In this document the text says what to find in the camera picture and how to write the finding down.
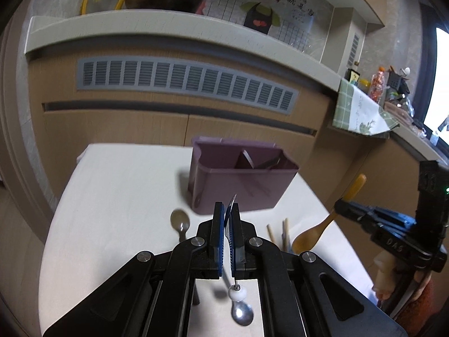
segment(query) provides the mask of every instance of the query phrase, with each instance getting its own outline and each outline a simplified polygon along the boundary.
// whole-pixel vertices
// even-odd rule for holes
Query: table top
[[[178,242],[178,234],[170,225],[174,209],[181,208],[190,217],[187,238],[196,235],[199,223],[212,218],[213,210],[204,216],[190,209],[187,182],[191,155],[189,147],[87,147],[62,194],[43,252],[39,280],[42,334],[138,252],[159,254],[172,250]],[[270,224],[280,244],[281,221],[285,217],[289,218],[293,239],[327,215],[298,174],[275,208],[243,212],[241,218],[253,223],[257,235],[266,239],[266,225]],[[370,277],[334,222],[313,251],[367,298],[376,301]],[[230,274],[228,252],[225,247],[224,266]],[[248,288],[246,302],[255,311],[249,327],[232,321],[231,301],[220,297],[226,291],[223,280],[197,280],[201,303],[192,309],[189,335],[262,336],[257,281],[243,280],[242,284]]]

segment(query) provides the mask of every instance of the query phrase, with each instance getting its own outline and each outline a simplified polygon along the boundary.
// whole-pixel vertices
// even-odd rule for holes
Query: purple utensil holder
[[[299,170],[274,143],[195,137],[192,145],[188,190],[197,214],[212,214],[215,202],[227,204],[234,194],[240,211],[271,209]],[[234,168],[243,150],[254,167],[277,156],[280,160],[274,169]]]

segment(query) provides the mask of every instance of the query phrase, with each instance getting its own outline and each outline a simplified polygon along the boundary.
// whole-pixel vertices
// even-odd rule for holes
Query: air vent
[[[348,67],[351,67],[354,64],[354,60],[356,59],[357,48],[359,47],[359,40],[360,38],[357,36],[357,34],[354,34],[351,52],[349,53],[349,60],[347,61]]]
[[[285,114],[291,113],[299,94],[263,77],[227,67],[151,56],[80,59],[77,88],[202,96]]]

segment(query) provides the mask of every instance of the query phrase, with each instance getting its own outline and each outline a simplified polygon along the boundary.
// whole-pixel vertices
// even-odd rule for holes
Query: dish cloth
[[[399,122],[357,87],[342,78],[332,126],[364,136],[385,133]]]

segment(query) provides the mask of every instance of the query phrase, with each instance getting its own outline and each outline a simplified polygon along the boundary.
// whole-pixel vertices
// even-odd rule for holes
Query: plastic bottle
[[[379,71],[375,75],[373,75],[373,79],[371,80],[371,86],[368,92],[368,96],[376,103],[379,103],[384,89],[385,68],[379,67]]]

